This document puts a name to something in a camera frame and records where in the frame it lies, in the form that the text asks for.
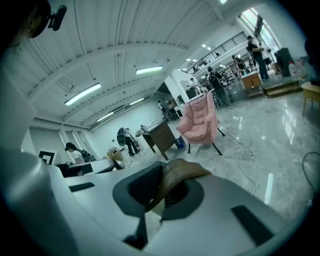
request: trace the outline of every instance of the polished floor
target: polished floor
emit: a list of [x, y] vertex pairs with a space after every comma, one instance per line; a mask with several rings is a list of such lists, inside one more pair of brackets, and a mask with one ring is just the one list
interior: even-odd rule
[[[302, 117], [302, 106], [301, 92], [273, 99], [260, 97], [236, 102], [233, 109], [217, 111], [220, 127], [226, 134], [222, 137], [218, 133], [215, 141], [222, 156], [211, 145], [193, 144], [190, 154], [187, 148], [177, 149], [174, 145], [166, 152], [168, 161], [183, 158], [200, 163], [212, 174], [235, 182], [262, 201], [265, 201], [268, 175], [273, 174], [268, 205], [285, 220], [291, 221], [302, 214], [313, 195], [302, 170], [302, 159], [308, 152], [320, 151], [319, 106], [314, 103], [312, 109], [309, 102], [305, 117]], [[169, 123], [176, 138], [180, 136], [177, 124], [174, 121]], [[145, 162], [165, 162], [159, 151], [156, 149], [153, 153], [143, 140], [139, 138], [142, 152], [133, 156], [131, 163], [124, 152], [126, 166], [129, 163], [133, 167]], [[251, 155], [244, 153], [240, 140], [249, 147], [247, 153], [250, 149], [255, 152], [258, 166]], [[308, 156], [305, 170], [313, 185], [319, 188], [320, 159], [316, 155]]]

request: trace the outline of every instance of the white wall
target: white wall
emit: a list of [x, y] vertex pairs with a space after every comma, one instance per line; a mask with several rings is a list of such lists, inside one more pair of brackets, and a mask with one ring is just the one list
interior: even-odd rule
[[307, 55], [306, 36], [291, 15], [276, 1], [254, 7], [266, 20], [283, 48], [288, 48], [293, 59]]
[[[97, 155], [102, 158], [107, 155], [110, 147], [120, 148], [117, 142], [117, 132], [121, 127], [129, 128], [132, 135], [135, 136], [136, 131], [140, 129], [140, 125], [149, 127], [152, 122], [162, 121], [162, 118], [162, 111], [158, 107], [158, 98], [155, 98], [106, 122], [92, 132], [94, 137], [92, 141], [97, 144], [95, 147], [98, 149]], [[138, 141], [143, 144], [143, 147], [148, 147], [143, 138]]]
[[0, 147], [20, 149], [37, 111], [0, 72]]
[[26, 134], [25, 134], [24, 139], [21, 144], [21, 149], [23, 150], [23, 152], [30, 153], [32, 155], [37, 155], [35, 147], [34, 147], [34, 143], [31, 139], [29, 129], [26, 131]]
[[30, 128], [30, 135], [33, 141], [36, 154], [39, 154], [40, 149], [55, 150], [58, 151], [55, 162], [58, 164], [62, 162], [71, 162], [72, 159], [65, 151], [65, 145], [63, 144], [58, 130], [44, 130]]

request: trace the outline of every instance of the white ceiling panel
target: white ceiling panel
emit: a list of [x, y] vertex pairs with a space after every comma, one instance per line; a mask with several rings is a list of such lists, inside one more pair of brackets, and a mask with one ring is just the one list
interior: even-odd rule
[[[151, 96], [175, 63], [192, 54], [218, 20], [239, 0], [50, 0], [67, 12], [58, 31], [45, 29], [3, 59], [5, 74], [39, 113], [92, 127], [94, 119], [121, 104]], [[163, 66], [155, 73], [137, 69]], [[65, 106], [95, 83], [101, 89]]]

